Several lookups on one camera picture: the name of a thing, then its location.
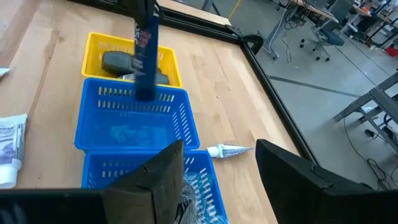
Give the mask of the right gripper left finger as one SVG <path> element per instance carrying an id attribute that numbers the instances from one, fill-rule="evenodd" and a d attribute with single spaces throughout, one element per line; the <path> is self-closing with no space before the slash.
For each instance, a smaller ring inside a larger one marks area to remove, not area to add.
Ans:
<path id="1" fill-rule="evenodd" d="M 109 184 L 103 194 L 109 224 L 169 224 L 182 193 L 183 141 L 176 140 L 134 172 Z"/>

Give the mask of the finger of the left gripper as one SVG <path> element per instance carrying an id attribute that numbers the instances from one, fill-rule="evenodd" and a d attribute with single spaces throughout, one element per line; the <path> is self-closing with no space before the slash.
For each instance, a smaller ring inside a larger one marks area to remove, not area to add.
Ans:
<path id="1" fill-rule="evenodd" d="M 157 18 L 159 24 L 164 18 L 164 11 L 156 0 L 154 1 L 154 17 Z"/>
<path id="2" fill-rule="evenodd" d="M 146 1 L 145 0 L 124 0 L 128 14 L 135 20 L 140 29 L 146 27 Z"/>

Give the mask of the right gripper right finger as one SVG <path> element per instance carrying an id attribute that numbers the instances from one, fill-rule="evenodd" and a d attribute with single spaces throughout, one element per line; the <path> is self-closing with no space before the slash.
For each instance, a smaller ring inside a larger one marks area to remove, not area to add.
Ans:
<path id="1" fill-rule="evenodd" d="M 319 223 L 322 192 L 331 182 L 315 164 L 265 139 L 256 141 L 256 162 L 278 223 Z"/>

